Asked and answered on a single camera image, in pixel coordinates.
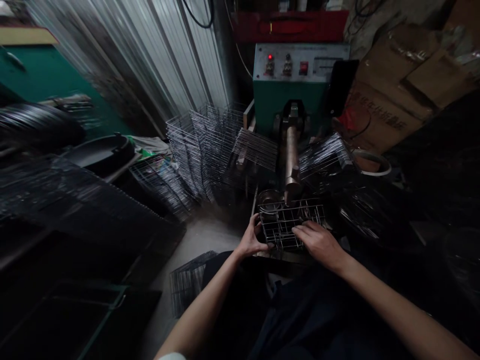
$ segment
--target control panel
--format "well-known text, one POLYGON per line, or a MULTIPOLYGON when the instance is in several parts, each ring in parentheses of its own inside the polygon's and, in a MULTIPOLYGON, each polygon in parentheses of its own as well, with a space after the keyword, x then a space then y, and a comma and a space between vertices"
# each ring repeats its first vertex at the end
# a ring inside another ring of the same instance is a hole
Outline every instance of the control panel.
POLYGON ((337 60, 348 60, 347 43, 258 43, 254 81, 328 83, 337 60))

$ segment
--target forearm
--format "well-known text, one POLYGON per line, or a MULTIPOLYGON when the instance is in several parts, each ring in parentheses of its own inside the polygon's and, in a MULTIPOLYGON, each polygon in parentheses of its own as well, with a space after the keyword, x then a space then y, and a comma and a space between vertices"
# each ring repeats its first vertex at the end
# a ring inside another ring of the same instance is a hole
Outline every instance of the forearm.
POLYGON ((242 258, 238 251, 234 251, 227 258, 216 275, 178 320, 156 354, 156 359, 170 353, 180 353, 187 359, 196 354, 215 324, 242 258))
POLYGON ((386 285, 358 261, 348 257, 337 273, 395 331, 418 360, 478 359, 479 357, 424 311, 386 285))

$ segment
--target concrete floor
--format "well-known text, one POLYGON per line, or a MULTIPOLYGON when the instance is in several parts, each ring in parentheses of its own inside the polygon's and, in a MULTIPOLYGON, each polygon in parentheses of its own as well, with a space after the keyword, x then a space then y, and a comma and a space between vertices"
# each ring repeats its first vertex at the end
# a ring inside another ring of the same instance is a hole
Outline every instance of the concrete floor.
POLYGON ((138 360, 152 360, 177 322, 172 310, 170 273, 203 253, 231 251, 239 244, 248 225, 249 205, 244 204, 234 213, 202 208, 187 224, 185 236, 151 285, 163 293, 145 329, 138 360))

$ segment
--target coil of wire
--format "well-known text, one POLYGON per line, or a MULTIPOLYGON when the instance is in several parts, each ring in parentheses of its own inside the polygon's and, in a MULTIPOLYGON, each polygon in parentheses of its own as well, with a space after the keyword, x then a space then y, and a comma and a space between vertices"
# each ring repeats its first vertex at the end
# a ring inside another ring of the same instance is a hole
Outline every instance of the coil of wire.
POLYGON ((0 137, 23 146, 51 152, 78 145, 85 130, 65 111, 37 103, 17 103, 0 108, 0 137))

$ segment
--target hand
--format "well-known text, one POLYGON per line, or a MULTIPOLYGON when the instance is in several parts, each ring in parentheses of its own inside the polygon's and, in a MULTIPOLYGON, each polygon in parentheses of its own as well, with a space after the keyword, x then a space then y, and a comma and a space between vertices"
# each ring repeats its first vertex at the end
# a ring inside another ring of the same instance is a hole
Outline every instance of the hand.
POLYGON ((243 259, 249 257, 253 254, 256 254, 261 251, 268 251, 273 244, 270 244, 271 247, 265 243, 261 243, 257 239, 257 235, 262 229, 262 223, 259 221, 259 214, 254 214, 250 218, 250 223, 241 238, 240 244, 235 249, 235 252, 243 259))
POLYGON ((313 221, 293 227, 292 232, 306 246, 310 255, 334 273, 339 273, 351 258, 327 229, 313 221))

